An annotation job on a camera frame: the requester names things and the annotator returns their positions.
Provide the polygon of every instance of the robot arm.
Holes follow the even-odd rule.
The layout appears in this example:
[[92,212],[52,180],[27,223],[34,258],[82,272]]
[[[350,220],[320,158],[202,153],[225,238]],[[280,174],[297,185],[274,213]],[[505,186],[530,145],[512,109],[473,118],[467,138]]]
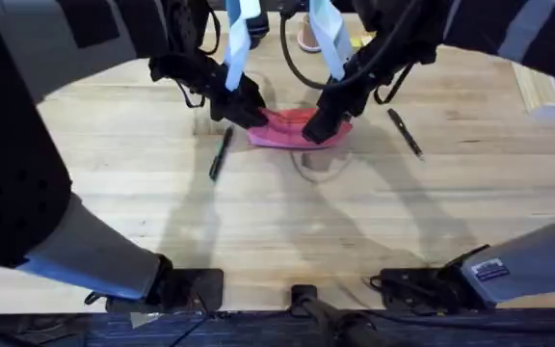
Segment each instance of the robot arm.
[[191,3],[186,10],[179,0],[0,1],[0,266],[89,288],[88,303],[105,296],[111,311],[220,306],[221,270],[174,270],[83,206],[35,107],[65,84],[151,58],[155,79],[212,98],[220,117],[263,124],[257,85],[244,77],[239,90],[226,91],[226,67],[198,49],[194,29],[204,33],[208,5]]
[[391,85],[400,70],[408,74],[415,64],[435,62],[441,44],[503,57],[555,76],[555,0],[354,0],[353,7],[364,27],[377,35],[346,63],[343,80],[330,80],[323,88],[318,111],[304,129],[310,141],[323,143],[343,119],[360,116],[369,94]]
[[[370,15],[370,8],[361,7],[362,3],[365,1],[355,2],[358,11],[367,9],[362,15],[359,12],[361,20],[366,27],[379,30],[381,40],[386,40],[386,32],[394,27],[393,18],[407,8],[403,4],[407,2],[383,2],[384,7]],[[383,14],[392,12],[397,15],[378,21]],[[432,48],[441,42],[555,75],[555,0],[420,1],[412,13],[421,19],[398,33],[403,36],[394,41],[393,49],[387,50],[376,66],[376,71],[384,71],[381,84],[383,78],[390,83],[393,72],[407,63],[432,62],[435,57]],[[360,58],[369,60],[369,55],[363,51],[347,64],[347,70],[351,65],[350,72],[356,71],[357,64],[353,62]],[[353,85],[359,92],[366,92],[360,101],[364,105],[373,87],[364,79]],[[320,118],[333,107],[331,97],[349,93],[352,88],[324,91],[319,100]],[[350,102],[342,107],[355,110],[350,115],[357,116],[360,114],[357,111],[362,111],[360,104]],[[502,245],[475,250],[440,269],[383,269],[370,284],[381,291],[387,308],[448,313],[493,308],[522,296],[555,292],[555,224]]]

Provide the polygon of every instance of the black cable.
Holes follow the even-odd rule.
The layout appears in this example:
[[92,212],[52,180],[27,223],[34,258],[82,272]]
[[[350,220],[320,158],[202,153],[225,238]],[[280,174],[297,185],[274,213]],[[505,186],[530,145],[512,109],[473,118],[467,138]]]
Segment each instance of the black cable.
[[376,101],[376,103],[379,105],[384,105],[391,102],[391,100],[393,100],[393,97],[395,97],[395,94],[397,94],[397,92],[400,90],[400,87],[402,87],[402,83],[404,83],[404,80],[406,80],[406,77],[409,75],[412,67],[414,67],[414,63],[410,63],[404,68],[404,71],[402,71],[400,77],[398,77],[395,85],[393,85],[385,100],[382,100],[381,96],[378,94],[379,88],[381,86],[376,87],[376,90],[374,90],[374,101]]
[[190,327],[190,329],[188,329],[185,333],[183,333],[180,337],[178,337],[173,343],[171,343],[169,345],[169,347],[174,347],[174,346],[178,345],[179,343],[181,343],[181,341],[183,341],[186,337],[188,337],[188,335],[193,333],[201,325],[203,325],[205,322],[207,322],[209,320],[209,318],[210,318],[210,316],[208,316],[208,315],[204,316],[204,318],[202,318],[202,320],[200,320],[195,325]]
[[[166,7],[166,12],[167,12],[167,18],[166,18],[166,26],[167,26],[167,31],[169,33],[170,36],[170,42],[171,45],[173,45],[172,49],[175,49],[177,45],[180,45],[179,48],[181,48],[181,50],[185,51],[185,45],[183,44],[183,42],[176,42],[175,40],[182,40],[181,36],[179,35],[180,33],[174,28],[174,23],[176,22],[175,17],[174,17],[174,13],[177,10],[177,8],[174,6],[174,4],[172,2],[169,2],[167,7]],[[220,20],[218,19],[218,16],[216,15],[215,11],[213,10],[213,8],[209,7],[209,13],[211,14],[211,17],[213,18],[213,27],[215,29],[216,32],[216,44],[213,47],[213,49],[211,49],[210,51],[206,52],[203,51],[202,49],[198,49],[200,52],[206,54],[206,55],[213,55],[218,51],[218,48],[220,47],[220,38],[222,35],[222,30],[221,30],[221,24],[220,24]]]
[[218,48],[220,47],[220,37],[221,37],[222,31],[220,26],[220,20],[218,19],[216,12],[213,11],[213,8],[209,7],[209,13],[211,13],[211,17],[213,18],[213,28],[216,31],[216,45],[213,47],[213,49],[211,49],[208,52],[205,52],[200,48],[198,50],[206,55],[214,55],[218,51]]
[[400,19],[395,24],[395,28],[389,33],[386,40],[383,42],[383,46],[374,54],[372,59],[365,65],[363,68],[360,68],[355,74],[343,81],[334,82],[334,83],[318,83],[306,78],[295,66],[293,63],[293,59],[290,56],[290,52],[288,51],[288,43],[286,42],[286,21],[294,15],[294,11],[283,12],[280,13],[280,21],[279,21],[279,41],[281,43],[281,51],[284,55],[284,59],[286,60],[286,64],[290,68],[290,70],[297,76],[297,78],[304,83],[309,88],[313,88],[316,90],[322,91],[330,91],[337,88],[343,88],[353,84],[359,77],[363,76],[364,74],[369,73],[372,68],[378,63],[379,59],[384,55],[386,49],[393,43],[395,40],[395,36],[402,30],[402,27],[406,25],[406,20],[410,16],[410,14],[416,9],[416,5],[418,5],[420,0],[410,0],[406,10],[400,16]]

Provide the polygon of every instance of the black marker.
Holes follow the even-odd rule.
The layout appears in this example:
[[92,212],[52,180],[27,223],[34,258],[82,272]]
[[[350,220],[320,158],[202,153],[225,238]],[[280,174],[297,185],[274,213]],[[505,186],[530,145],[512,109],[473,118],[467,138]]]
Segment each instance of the black marker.
[[218,179],[218,175],[222,170],[222,164],[224,163],[224,160],[226,158],[226,151],[228,150],[228,147],[230,147],[230,141],[232,140],[233,132],[234,129],[232,125],[226,129],[224,133],[224,138],[222,139],[222,145],[220,146],[220,151],[218,152],[216,157],[213,158],[213,163],[211,163],[211,169],[209,169],[209,177],[214,182]]
[[412,135],[410,135],[409,130],[406,129],[406,125],[404,124],[404,121],[402,120],[400,115],[398,115],[398,113],[395,112],[395,110],[393,109],[389,109],[387,112],[391,117],[391,120],[393,120],[395,126],[397,126],[397,128],[400,130],[400,133],[402,133],[402,136],[404,136],[404,139],[409,144],[410,149],[412,149],[412,151],[414,152],[414,155],[416,155],[417,158],[423,160],[423,151],[416,143]]

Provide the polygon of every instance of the floor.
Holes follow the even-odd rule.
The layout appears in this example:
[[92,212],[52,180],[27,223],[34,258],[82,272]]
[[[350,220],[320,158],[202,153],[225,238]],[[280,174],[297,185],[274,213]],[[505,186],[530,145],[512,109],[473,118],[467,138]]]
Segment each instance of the floor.
[[[44,333],[28,333],[27,320],[40,321]],[[63,326],[49,330],[53,322]],[[502,309],[490,315],[425,318],[443,322],[496,324],[504,326],[555,326],[555,309]],[[128,315],[86,314],[68,316],[0,315],[0,331],[49,347],[171,346],[202,317],[177,314],[132,329]],[[408,346],[519,346],[555,347],[555,334],[501,334],[454,329],[400,325],[373,319],[385,337],[406,342]],[[178,346],[318,346],[318,330],[313,321],[272,312],[240,313],[209,319]]]

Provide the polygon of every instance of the person's foot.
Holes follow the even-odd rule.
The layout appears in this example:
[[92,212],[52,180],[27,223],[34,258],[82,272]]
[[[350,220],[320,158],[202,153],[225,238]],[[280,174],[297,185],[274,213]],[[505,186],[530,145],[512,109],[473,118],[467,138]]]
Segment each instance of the person's foot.
[[320,52],[320,45],[314,37],[314,32],[312,32],[312,27],[309,25],[309,15],[304,16],[304,20],[301,23],[301,29],[297,33],[297,43],[299,47],[307,53],[317,53]]

